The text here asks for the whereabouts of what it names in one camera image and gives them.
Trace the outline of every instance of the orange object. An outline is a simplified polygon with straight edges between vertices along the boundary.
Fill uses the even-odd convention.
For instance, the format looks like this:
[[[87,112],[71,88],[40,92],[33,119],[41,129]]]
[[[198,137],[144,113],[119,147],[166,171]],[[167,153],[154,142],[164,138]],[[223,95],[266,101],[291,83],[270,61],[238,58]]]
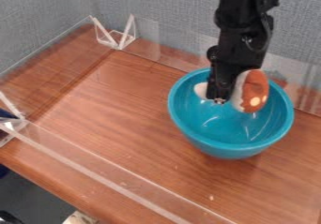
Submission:
[[[259,111],[267,102],[269,89],[265,73],[258,69],[245,71],[237,77],[230,99],[233,107],[246,113]]]

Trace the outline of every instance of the wooden table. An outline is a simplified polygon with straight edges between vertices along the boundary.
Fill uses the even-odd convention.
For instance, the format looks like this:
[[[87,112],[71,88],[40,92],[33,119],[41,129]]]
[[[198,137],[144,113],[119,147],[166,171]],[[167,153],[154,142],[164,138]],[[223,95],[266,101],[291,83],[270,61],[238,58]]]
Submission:
[[[321,119],[295,112],[289,135],[257,157],[208,157],[167,112],[184,72],[109,50],[92,35],[80,28],[2,79],[0,89],[28,119],[235,223],[317,223]],[[72,146],[48,146],[76,155]],[[83,153],[79,160],[103,174]],[[171,223],[17,140],[0,149],[0,162],[103,222]]]

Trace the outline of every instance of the bowl rim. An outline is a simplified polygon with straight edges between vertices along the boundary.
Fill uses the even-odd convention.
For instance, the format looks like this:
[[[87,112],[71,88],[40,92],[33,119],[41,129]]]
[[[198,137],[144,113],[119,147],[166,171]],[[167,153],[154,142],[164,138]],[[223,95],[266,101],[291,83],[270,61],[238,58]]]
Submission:
[[[283,89],[271,81],[269,80],[270,87],[274,88],[274,90],[279,93],[281,98],[283,99],[283,102],[286,104],[286,120],[285,120],[285,125],[277,130],[277,132],[267,137],[265,140],[258,141],[258,142],[251,142],[251,143],[245,143],[245,144],[235,144],[230,142],[221,142],[215,141],[203,135],[198,134],[180,120],[179,116],[176,115],[174,111],[174,96],[176,94],[176,90],[180,87],[180,85],[188,80],[192,76],[202,74],[203,72],[208,72],[210,68],[200,68],[196,69],[195,71],[190,72],[187,75],[184,75],[178,82],[174,84],[170,94],[168,94],[168,111],[170,111],[170,118],[172,122],[178,125],[180,131],[192,139],[196,141],[202,142],[202,144],[207,145],[207,147],[214,147],[221,150],[250,150],[250,149],[258,149],[263,148],[266,146],[273,145],[277,141],[279,141],[286,133],[289,132],[293,124],[293,119],[294,119],[294,110],[293,110],[293,104],[291,100],[283,91]]]

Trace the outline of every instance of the teal bowl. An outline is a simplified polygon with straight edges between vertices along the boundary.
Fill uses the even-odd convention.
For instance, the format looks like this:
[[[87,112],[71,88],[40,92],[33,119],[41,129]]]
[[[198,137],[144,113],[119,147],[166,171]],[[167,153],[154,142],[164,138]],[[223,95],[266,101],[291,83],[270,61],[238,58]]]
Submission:
[[[293,123],[291,101],[282,88],[270,81],[270,97],[259,112],[238,112],[231,104],[216,105],[192,91],[204,82],[210,69],[198,69],[174,85],[168,110],[190,142],[204,153],[223,159],[241,159],[259,154],[289,132]]]

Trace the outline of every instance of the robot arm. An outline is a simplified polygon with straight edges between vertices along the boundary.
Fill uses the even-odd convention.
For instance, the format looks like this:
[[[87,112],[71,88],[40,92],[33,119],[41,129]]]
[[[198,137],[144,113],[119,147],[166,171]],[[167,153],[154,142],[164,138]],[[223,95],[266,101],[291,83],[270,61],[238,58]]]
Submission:
[[[231,98],[235,79],[262,67],[271,40],[278,0],[221,0],[214,22],[221,29],[218,45],[208,49],[210,76],[206,96],[223,104]]]

